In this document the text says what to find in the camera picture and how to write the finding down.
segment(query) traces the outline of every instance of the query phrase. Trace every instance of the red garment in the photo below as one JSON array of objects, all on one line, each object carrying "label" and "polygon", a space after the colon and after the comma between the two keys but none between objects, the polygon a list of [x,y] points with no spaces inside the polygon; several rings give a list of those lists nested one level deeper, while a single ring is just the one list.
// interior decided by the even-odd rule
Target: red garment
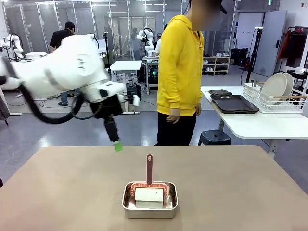
[{"label": "red garment", "polygon": [[284,42],[283,42],[283,45],[281,47],[281,50],[279,52],[279,56],[278,56],[278,59],[284,59],[284,58],[287,58],[285,56],[285,51],[289,45],[289,42],[290,42],[290,37],[291,37],[291,31],[289,30],[287,33],[283,34],[284,36],[286,36]]}]

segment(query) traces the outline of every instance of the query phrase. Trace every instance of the stainless steel container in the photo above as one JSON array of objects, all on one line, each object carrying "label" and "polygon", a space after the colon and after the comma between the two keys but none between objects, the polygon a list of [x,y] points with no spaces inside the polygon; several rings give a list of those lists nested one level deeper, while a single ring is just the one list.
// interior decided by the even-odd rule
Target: stainless steel container
[{"label": "stainless steel container", "polygon": [[169,187],[169,197],[164,201],[164,208],[136,208],[134,196],[130,196],[130,188],[133,182],[128,183],[124,188],[122,206],[125,216],[129,219],[172,219],[176,215],[179,207],[177,189],[171,182],[155,182],[165,183]]}]

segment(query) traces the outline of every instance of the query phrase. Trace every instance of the stool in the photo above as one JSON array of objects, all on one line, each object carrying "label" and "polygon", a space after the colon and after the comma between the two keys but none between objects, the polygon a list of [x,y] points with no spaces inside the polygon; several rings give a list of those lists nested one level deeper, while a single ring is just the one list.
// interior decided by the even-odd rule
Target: stool
[{"label": "stool", "polygon": [[198,146],[204,145],[231,145],[231,138],[220,130],[203,131]]}]

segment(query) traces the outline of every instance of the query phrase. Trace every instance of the person in yellow hoodie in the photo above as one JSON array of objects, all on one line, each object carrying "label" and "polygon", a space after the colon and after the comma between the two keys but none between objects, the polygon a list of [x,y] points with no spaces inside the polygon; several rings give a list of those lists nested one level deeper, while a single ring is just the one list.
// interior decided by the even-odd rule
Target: person in yellow hoodie
[{"label": "person in yellow hoodie", "polygon": [[189,145],[201,113],[204,37],[200,30],[219,10],[222,0],[190,0],[190,9],[175,16],[161,41],[158,78],[156,146]]}]

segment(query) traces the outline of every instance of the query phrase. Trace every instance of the plate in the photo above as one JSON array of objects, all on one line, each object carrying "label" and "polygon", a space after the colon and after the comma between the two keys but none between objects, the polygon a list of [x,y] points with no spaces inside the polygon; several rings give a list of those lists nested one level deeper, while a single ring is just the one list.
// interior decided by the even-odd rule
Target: plate
[{"label": "plate", "polygon": [[[293,90],[293,85],[294,85],[293,77],[289,73],[284,73],[284,76],[287,78],[287,87],[285,89],[285,92],[284,92],[283,96],[290,96],[291,92]],[[286,99],[280,99],[279,102],[275,103],[275,105],[279,105],[279,104],[281,104],[285,100]]]},{"label": "plate", "polygon": [[[268,96],[283,96],[287,88],[287,77],[282,73],[277,73],[271,76],[264,84],[261,92]],[[274,105],[280,99],[265,99],[266,104]]]}]

